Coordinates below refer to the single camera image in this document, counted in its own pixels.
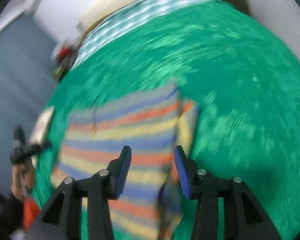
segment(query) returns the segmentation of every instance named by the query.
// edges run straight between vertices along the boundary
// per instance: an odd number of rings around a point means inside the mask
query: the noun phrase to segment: hand
[[[32,189],[35,185],[35,175],[34,175],[34,167],[31,162],[27,164],[15,164],[12,167],[12,185],[11,191],[13,195],[19,201],[24,201],[25,196],[23,195],[22,186],[20,183],[20,173],[24,174],[24,184],[28,187],[28,189]]]

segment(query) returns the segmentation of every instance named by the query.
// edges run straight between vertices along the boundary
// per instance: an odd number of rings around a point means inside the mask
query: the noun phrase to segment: striped towel
[[[157,239],[159,233],[162,239],[170,239],[181,221],[173,149],[182,145],[189,153],[197,115],[198,106],[181,100],[174,83],[130,94],[98,109],[75,111],[51,182],[58,186],[68,176],[90,177],[128,145],[132,160],[123,194],[109,201],[112,223],[141,239]],[[158,205],[159,192],[163,192],[165,214]]]

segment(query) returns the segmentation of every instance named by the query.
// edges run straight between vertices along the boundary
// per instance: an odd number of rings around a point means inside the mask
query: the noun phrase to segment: green blanket
[[[42,202],[51,194],[50,173],[72,109],[171,78],[202,107],[192,158],[217,177],[242,177],[282,238],[293,239],[300,230],[300,63],[271,32],[218,1],[157,17],[66,75],[49,102],[56,107],[53,149],[36,171]],[[182,201],[175,239],[189,239],[195,205]],[[83,239],[86,226],[84,212]],[[115,238],[132,239],[116,229]]]

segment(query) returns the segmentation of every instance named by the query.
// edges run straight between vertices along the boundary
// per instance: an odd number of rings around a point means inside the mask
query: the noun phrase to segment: black tool
[[[240,177],[214,177],[188,159],[181,146],[174,149],[174,162],[183,194],[188,200],[198,200],[191,240],[217,240],[218,197],[224,204],[224,240],[282,240]],[[300,233],[295,240],[300,240]]]
[[[67,177],[55,190],[26,234],[25,240],[81,239],[82,198],[88,198],[89,240],[114,240],[108,200],[123,192],[131,163],[131,148],[125,146],[107,169],[87,179]]]
[[[31,156],[41,153],[43,150],[51,147],[49,140],[42,145],[26,144],[26,136],[22,126],[18,126],[13,131],[13,146],[14,150],[10,154],[11,164],[26,163]]]

